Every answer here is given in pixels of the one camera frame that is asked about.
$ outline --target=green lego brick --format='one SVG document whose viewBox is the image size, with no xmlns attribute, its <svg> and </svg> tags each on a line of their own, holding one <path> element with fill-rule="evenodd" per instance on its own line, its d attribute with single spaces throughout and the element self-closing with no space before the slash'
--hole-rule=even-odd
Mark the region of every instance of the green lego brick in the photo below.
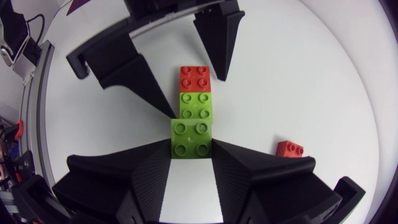
<svg viewBox="0 0 398 224">
<path fill-rule="evenodd" d="M 172 159 L 211 158 L 210 119 L 172 119 Z"/>
<path fill-rule="evenodd" d="M 211 93 L 180 93 L 180 118 L 210 119 L 213 122 Z"/>
</svg>

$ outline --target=ridged black surface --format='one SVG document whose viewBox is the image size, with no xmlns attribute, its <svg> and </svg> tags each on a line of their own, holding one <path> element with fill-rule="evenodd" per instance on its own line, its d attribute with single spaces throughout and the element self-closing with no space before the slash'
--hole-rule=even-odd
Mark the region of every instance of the ridged black surface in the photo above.
<svg viewBox="0 0 398 224">
<path fill-rule="evenodd" d="M 255 185 L 274 185 L 312 173 L 315 160 L 272 156 L 213 139 L 215 172 L 221 212 L 226 223 L 245 222 L 241 214 Z"/>
<path fill-rule="evenodd" d="M 170 140 L 106 156 L 70 156 L 53 191 L 61 203 L 108 223 L 158 222 L 170 167 Z"/>
<path fill-rule="evenodd" d="M 146 222 L 159 221 L 169 168 L 170 150 L 161 150 L 134 171 L 132 186 Z"/>
<path fill-rule="evenodd" d="M 213 170 L 225 223 L 237 223 L 250 187 L 250 172 L 213 140 Z"/>
</svg>

